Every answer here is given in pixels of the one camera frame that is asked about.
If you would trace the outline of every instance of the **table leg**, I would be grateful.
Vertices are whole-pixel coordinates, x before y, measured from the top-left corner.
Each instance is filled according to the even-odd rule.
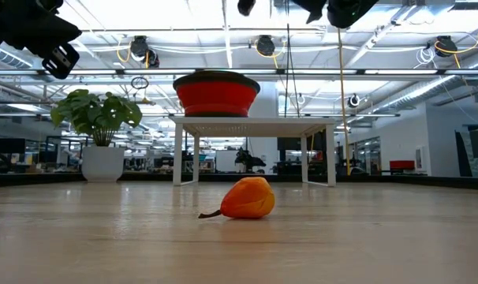
[[[335,146],[334,146],[334,125],[327,125],[327,178],[328,186],[335,186]]]
[[[308,182],[308,138],[301,137],[302,182]]]
[[[174,145],[173,185],[181,185],[181,147],[183,146],[183,125],[176,124]]]
[[[193,136],[193,181],[199,181],[199,149],[200,149],[200,136]]]

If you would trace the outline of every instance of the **red bowl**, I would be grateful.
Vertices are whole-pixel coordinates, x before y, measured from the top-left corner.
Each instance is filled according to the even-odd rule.
[[[174,81],[187,117],[248,117],[260,85],[239,73],[197,71]]]

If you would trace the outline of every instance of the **wooden floor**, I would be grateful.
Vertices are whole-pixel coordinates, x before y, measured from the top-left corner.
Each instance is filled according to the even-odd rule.
[[[478,191],[274,183],[268,218],[196,218],[230,186],[1,188],[0,283],[478,283]]]

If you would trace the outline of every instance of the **white table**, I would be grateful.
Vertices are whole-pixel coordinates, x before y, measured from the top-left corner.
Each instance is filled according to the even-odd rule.
[[[193,136],[193,149],[199,153],[200,138],[209,137],[300,137],[302,182],[308,180],[307,137],[322,129],[327,133],[327,184],[335,186],[334,120],[326,118],[170,118],[176,123],[174,146],[174,185],[199,181],[199,155],[193,155],[193,180],[181,183],[183,129]]]

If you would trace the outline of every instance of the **white planter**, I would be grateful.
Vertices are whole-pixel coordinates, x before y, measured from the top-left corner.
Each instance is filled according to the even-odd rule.
[[[123,148],[86,147],[81,172],[89,182],[116,182],[123,173]]]

